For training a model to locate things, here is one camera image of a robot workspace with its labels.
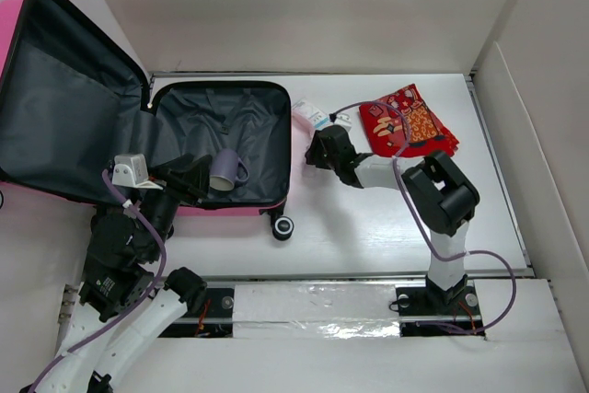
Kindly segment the pink tissue packet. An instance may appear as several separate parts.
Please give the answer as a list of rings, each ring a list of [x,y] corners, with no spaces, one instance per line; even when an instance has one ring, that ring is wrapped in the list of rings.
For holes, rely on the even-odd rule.
[[[311,134],[331,125],[328,113],[304,98],[292,105],[291,113],[294,120]]]

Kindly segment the lilac ceramic mug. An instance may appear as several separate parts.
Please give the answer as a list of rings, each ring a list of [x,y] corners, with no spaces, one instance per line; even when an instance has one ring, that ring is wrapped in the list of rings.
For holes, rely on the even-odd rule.
[[[228,192],[248,181],[249,172],[236,151],[225,148],[214,158],[209,184],[215,191]]]

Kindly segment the red patterned cloth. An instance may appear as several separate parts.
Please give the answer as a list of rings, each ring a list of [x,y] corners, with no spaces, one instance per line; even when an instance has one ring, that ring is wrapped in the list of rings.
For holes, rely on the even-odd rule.
[[[392,157],[427,156],[444,151],[453,156],[459,141],[442,124],[422,98],[415,84],[383,96],[376,104],[363,104],[359,108],[364,133],[372,152]]]

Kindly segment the pink hard-shell suitcase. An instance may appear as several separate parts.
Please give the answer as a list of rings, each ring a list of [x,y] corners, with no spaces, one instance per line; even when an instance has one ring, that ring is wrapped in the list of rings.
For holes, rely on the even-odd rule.
[[[150,168],[230,149],[248,177],[186,215],[268,214],[288,239],[291,100],[259,80],[173,83],[152,92],[139,65],[69,0],[1,3],[1,178],[65,199],[113,204],[101,172],[118,154]]]

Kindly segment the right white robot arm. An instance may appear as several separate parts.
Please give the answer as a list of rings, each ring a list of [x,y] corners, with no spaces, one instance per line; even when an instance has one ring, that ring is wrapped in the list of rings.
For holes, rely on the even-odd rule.
[[[425,277],[425,302],[436,313],[455,306],[464,292],[468,222],[480,196],[452,157],[434,151],[424,157],[383,157],[358,153],[339,125],[316,131],[305,154],[306,163],[335,172],[340,181],[358,189],[399,191],[417,226],[426,226],[430,267]]]

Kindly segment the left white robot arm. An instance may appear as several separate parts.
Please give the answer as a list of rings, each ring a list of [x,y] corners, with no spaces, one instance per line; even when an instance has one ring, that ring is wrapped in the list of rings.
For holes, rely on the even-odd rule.
[[[207,283],[186,267],[165,274],[165,242],[183,203],[209,190],[209,155],[154,168],[119,154],[101,177],[119,209],[94,224],[73,315],[52,361],[27,392],[111,392],[175,320],[204,308]]]

